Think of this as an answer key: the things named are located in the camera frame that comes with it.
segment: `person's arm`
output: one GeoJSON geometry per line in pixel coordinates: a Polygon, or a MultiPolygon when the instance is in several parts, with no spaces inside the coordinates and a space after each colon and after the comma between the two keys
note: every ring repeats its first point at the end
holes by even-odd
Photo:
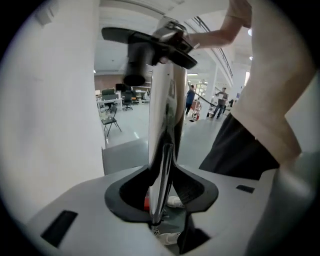
{"type": "Polygon", "coordinates": [[[194,44],[199,44],[197,49],[225,47],[235,40],[243,25],[244,22],[242,19],[226,16],[219,30],[207,33],[194,33],[189,36],[194,44]]]}

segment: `white panel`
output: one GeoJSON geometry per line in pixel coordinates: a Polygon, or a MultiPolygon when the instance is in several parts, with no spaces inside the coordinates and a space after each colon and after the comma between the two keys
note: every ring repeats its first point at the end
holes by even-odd
{"type": "Polygon", "coordinates": [[[109,27],[119,27],[126,29],[134,29],[137,31],[147,31],[157,25],[158,20],[127,9],[121,8],[102,8],[99,13],[99,24],[109,27]]]}
{"type": "Polygon", "coordinates": [[[71,187],[104,175],[94,85],[97,0],[59,0],[54,21],[31,17],[0,70],[1,195],[26,223],[71,187]]]}

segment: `white wall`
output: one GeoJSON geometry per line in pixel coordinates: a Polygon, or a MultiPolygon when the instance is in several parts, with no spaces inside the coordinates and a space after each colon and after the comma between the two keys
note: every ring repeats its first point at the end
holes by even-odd
{"type": "Polygon", "coordinates": [[[99,0],[59,0],[25,23],[0,70],[0,186],[26,223],[74,185],[103,176],[94,86],[99,0]]]}
{"type": "Polygon", "coordinates": [[[231,89],[226,91],[229,94],[228,99],[236,99],[237,94],[241,93],[245,86],[246,72],[250,71],[246,65],[242,65],[239,63],[233,63],[232,72],[233,72],[233,86],[231,89]]]}

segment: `beige shirt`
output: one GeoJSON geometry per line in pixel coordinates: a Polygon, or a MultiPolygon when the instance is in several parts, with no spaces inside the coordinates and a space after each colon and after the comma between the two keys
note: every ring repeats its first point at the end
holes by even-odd
{"type": "Polygon", "coordinates": [[[299,33],[270,1],[230,0],[227,15],[251,24],[253,52],[250,78],[231,113],[281,164],[301,152],[285,114],[315,66],[299,33]]]}

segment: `floor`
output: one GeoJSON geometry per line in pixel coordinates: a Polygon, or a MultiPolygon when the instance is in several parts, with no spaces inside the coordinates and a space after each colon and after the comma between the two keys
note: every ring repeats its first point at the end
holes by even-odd
{"type": "MultiPolygon", "coordinates": [[[[133,110],[128,109],[123,111],[118,109],[115,114],[115,119],[122,132],[115,125],[112,125],[111,131],[106,138],[107,148],[136,141],[141,138],[148,138],[149,104],[133,105],[132,108],[133,110]]],[[[106,118],[105,112],[102,112],[101,118],[106,118]]]]}
{"type": "MultiPolygon", "coordinates": [[[[219,120],[207,118],[190,122],[190,118],[185,117],[178,164],[198,168],[209,153],[225,118],[223,115],[219,120]]],[[[149,105],[134,105],[133,110],[119,111],[115,119],[122,131],[112,125],[106,138],[105,174],[147,165],[149,105]]]]}

